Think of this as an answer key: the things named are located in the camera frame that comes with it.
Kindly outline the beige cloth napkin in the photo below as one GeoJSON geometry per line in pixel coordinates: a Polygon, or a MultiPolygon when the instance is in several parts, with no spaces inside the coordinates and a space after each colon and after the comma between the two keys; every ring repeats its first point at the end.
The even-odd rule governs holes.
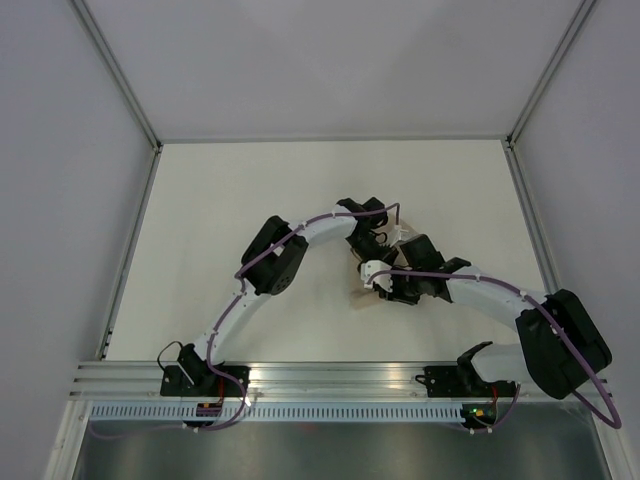
{"type": "MultiPolygon", "coordinates": [[[[401,221],[400,224],[404,224],[404,225],[408,225],[406,222],[401,221]]],[[[379,226],[377,228],[374,228],[374,231],[385,231],[386,233],[388,233],[388,231],[391,229],[391,227],[394,225],[394,223],[390,223],[386,226],[379,226]]],[[[405,256],[399,251],[397,250],[395,247],[393,247],[395,249],[395,259],[392,260],[394,266],[399,267],[400,269],[408,269],[408,263],[405,259],[405,256]]],[[[350,263],[353,264],[355,266],[355,268],[357,269],[357,272],[351,272],[348,275],[348,285],[350,288],[349,291],[349,302],[350,305],[356,309],[356,310],[361,310],[361,309],[365,309],[365,308],[369,308],[373,305],[375,305],[378,302],[378,293],[373,289],[373,290],[367,290],[364,288],[364,286],[362,285],[362,281],[360,279],[360,273],[359,273],[359,266],[361,263],[363,263],[365,260],[359,260],[351,251],[351,247],[350,247],[350,252],[353,255],[353,259],[350,260],[350,263]]]]}

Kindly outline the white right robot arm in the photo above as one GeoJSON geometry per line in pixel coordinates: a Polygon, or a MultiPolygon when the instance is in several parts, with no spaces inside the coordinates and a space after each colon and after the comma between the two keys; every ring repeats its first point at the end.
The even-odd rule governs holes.
{"type": "Polygon", "coordinates": [[[518,336],[515,344],[482,341],[457,358],[463,392],[478,395],[495,383],[533,382],[548,396],[564,399],[612,363],[611,350],[575,293],[511,285],[465,259],[445,259],[425,235],[398,250],[405,265],[381,261],[364,281],[381,298],[415,305],[428,295],[469,307],[518,336]]]}

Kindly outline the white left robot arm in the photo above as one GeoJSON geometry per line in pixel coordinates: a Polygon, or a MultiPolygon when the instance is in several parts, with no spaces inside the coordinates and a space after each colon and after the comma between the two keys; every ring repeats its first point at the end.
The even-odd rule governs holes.
{"type": "Polygon", "coordinates": [[[251,317],[294,281],[309,249],[335,239],[346,240],[357,253],[384,256],[390,248],[377,241],[376,231],[400,213],[400,204],[384,205],[372,197],[363,204],[350,198],[332,209],[298,222],[275,215],[266,220],[241,257],[234,274],[238,287],[219,317],[191,343],[179,343],[177,363],[162,366],[162,397],[221,397],[225,389],[242,395],[247,367],[224,364],[228,347],[251,317]]]}

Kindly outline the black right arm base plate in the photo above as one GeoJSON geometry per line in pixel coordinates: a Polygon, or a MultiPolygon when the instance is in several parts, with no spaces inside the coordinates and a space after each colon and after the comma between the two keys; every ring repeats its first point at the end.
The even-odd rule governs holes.
{"type": "Polygon", "coordinates": [[[429,398],[513,398],[516,393],[514,382],[488,382],[459,365],[428,365],[414,379],[426,388],[429,398]]]}

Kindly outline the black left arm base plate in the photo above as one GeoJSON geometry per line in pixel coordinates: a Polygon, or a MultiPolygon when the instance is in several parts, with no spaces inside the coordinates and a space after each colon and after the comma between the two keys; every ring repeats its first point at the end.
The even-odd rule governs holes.
{"type": "Polygon", "coordinates": [[[191,381],[178,365],[164,369],[161,397],[241,397],[249,384],[250,368],[220,365],[225,376],[207,370],[200,380],[191,381]]]}

